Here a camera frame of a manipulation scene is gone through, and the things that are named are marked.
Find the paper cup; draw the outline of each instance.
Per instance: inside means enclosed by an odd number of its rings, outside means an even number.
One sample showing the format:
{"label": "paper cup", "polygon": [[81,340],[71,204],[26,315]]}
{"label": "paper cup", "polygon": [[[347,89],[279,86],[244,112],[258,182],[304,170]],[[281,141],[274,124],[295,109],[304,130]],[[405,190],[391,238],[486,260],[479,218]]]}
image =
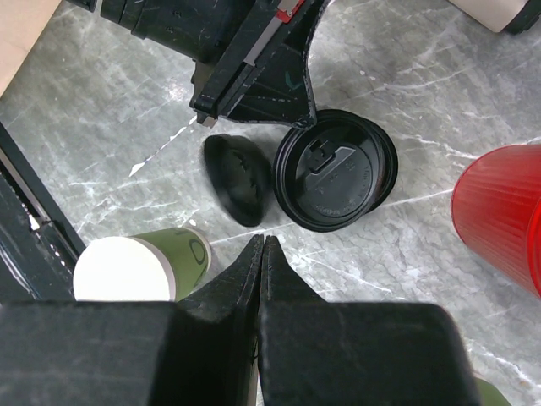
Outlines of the paper cup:
{"label": "paper cup", "polygon": [[74,270],[77,300],[179,301],[210,266],[210,246],[188,228],[92,242]]}

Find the gray marble surface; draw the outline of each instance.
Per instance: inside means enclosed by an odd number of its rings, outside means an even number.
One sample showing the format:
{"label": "gray marble surface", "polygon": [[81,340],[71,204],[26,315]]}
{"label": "gray marble surface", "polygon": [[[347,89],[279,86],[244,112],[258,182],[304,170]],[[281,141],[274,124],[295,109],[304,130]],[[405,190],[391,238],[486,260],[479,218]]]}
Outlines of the gray marble surface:
{"label": "gray marble surface", "polygon": [[253,233],[279,236],[293,267],[328,300],[412,300],[455,318],[474,369],[514,405],[541,405],[541,302],[468,251],[451,190],[495,147],[541,140],[541,24],[496,35],[444,0],[337,0],[309,61],[319,107],[374,120],[395,141],[388,201],[331,234],[276,206],[257,229],[216,205],[201,170],[209,134],[243,134],[272,157],[286,128],[189,125],[194,65],[97,14],[63,3],[0,101],[30,163],[86,242],[192,224],[227,266]]}

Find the cardboard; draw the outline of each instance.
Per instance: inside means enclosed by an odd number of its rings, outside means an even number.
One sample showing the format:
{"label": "cardboard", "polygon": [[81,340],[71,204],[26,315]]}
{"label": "cardboard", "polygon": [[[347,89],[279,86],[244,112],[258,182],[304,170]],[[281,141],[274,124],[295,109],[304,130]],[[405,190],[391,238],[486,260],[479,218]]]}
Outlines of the cardboard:
{"label": "cardboard", "polygon": [[0,0],[0,96],[61,0]]}

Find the stacked lid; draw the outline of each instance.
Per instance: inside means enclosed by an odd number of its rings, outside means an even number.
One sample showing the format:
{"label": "stacked lid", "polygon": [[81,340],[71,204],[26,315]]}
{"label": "stacked lid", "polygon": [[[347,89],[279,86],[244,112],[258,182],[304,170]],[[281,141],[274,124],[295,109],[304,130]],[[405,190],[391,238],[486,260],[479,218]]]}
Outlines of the stacked lid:
{"label": "stacked lid", "polygon": [[260,224],[274,188],[294,222],[321,233],[346,227],[378,207],[398,172],[387,133],[342,110],[320,111],[312,129],[290,130],[272,168],[244,137],[209,137],[204,158],[218,200],[239,223]]}

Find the red container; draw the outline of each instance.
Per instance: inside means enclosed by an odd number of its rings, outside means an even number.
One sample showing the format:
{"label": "red container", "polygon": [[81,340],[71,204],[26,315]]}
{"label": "red container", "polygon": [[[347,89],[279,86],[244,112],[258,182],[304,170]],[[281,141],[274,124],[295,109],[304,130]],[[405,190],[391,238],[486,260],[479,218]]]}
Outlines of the red container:
{"label": "red container", "polygon": [[458,179],[451,215],[465,245],[541,298],[541,145],[481,156]]}

